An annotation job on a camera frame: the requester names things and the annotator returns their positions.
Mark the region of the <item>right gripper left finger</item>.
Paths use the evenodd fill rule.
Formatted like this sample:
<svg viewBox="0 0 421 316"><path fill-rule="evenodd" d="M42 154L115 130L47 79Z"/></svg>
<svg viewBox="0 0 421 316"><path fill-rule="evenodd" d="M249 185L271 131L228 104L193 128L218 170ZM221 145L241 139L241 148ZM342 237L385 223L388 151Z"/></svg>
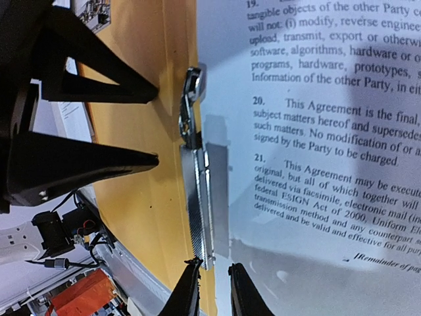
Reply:
<svg viewBox="0 0 421 316"><path fill-rule="evenodd" d="M200 314L199 268L202 262L203 260L199 258L185 261L187 266L158 316L198 316Z"/></svg>

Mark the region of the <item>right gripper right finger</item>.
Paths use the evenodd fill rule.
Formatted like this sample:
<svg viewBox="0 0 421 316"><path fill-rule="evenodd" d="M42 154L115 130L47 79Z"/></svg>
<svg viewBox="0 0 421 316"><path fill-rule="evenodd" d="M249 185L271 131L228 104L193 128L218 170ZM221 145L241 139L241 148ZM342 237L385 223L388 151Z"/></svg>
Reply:
<svg viewBox="0 0 421 316"><path fill-rule="evenodd" d="M228 274L231 282L232 315L274 316L241 263L233 263Z"/></svg>

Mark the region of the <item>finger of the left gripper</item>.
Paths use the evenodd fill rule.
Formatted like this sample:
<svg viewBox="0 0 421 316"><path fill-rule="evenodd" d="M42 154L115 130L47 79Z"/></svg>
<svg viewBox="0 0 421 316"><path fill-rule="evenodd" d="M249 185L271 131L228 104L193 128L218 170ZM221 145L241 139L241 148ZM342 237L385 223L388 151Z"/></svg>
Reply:
<svg viewBox="0 0 421 316"><path fill-rule="evenodd" d="M37 132L1 143L1 206L34 207L94 182L151 170L156 154Z"/></svg>
<svg viewBox="0 0 421 316"><path fill-rule="evenodd" d="M110 79L110 84L66 70L72 58ZM52 6L32 50L33 77L48 101L146 104L159 94L150 81L116 56L69 9Z"/></svg>

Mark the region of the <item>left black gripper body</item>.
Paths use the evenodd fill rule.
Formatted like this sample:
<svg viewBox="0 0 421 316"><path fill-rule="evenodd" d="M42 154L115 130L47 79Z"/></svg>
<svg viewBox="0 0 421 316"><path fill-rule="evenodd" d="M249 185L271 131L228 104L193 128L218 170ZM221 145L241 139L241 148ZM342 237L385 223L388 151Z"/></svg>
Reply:
<svg viewBox="0 0 421 316"><path fill-rule="evenodd" d="M32 132L33 50L51 1L1 2L1 212L53 197L52 136Z"/></svg>

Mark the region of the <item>orange file folder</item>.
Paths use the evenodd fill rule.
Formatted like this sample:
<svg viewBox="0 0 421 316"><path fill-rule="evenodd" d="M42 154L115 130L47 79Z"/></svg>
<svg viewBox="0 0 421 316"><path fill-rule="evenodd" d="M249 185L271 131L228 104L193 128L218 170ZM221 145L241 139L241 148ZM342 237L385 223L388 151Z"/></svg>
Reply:
<svg viewBox="0 0 421 316"><path fill-rule="evenodd" d="M159 89L146 105L91 103L95 139L157 154L154 169L96 182L103 222L167 288L193 257L178 115L186 70L197 64L195 1L113 1L99 39Z"/></svg>

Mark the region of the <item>chrome folder spring clip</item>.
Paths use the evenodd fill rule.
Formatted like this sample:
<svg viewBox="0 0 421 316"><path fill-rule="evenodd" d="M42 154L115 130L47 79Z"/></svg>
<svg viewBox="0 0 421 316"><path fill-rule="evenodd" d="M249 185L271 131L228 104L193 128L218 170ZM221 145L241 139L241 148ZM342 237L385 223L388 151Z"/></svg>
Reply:
<svg viewBox="0 0 421 316"><path fill-rule="evenodd" d="M230 255L227 144L202 141L194 104L206 87L206 71L191 66L182 88L178 127L186 210L193 254L210 271Z"/></svg>

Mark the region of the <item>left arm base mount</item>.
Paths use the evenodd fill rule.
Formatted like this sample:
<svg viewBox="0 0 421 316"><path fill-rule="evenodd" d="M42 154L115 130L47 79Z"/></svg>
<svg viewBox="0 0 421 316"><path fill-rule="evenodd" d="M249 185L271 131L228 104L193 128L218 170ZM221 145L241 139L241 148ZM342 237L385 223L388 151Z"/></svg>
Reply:
<svg viewBox="0 0 421 316"><path fill-rule="evenodd" d="M117 241L100 218L99 209L80 194L76 194L74 210L63 215L42 212L32 219L32 224L41 234L42 259L64 255L77 245L87 251L98 245L113 250Z"/></svg>

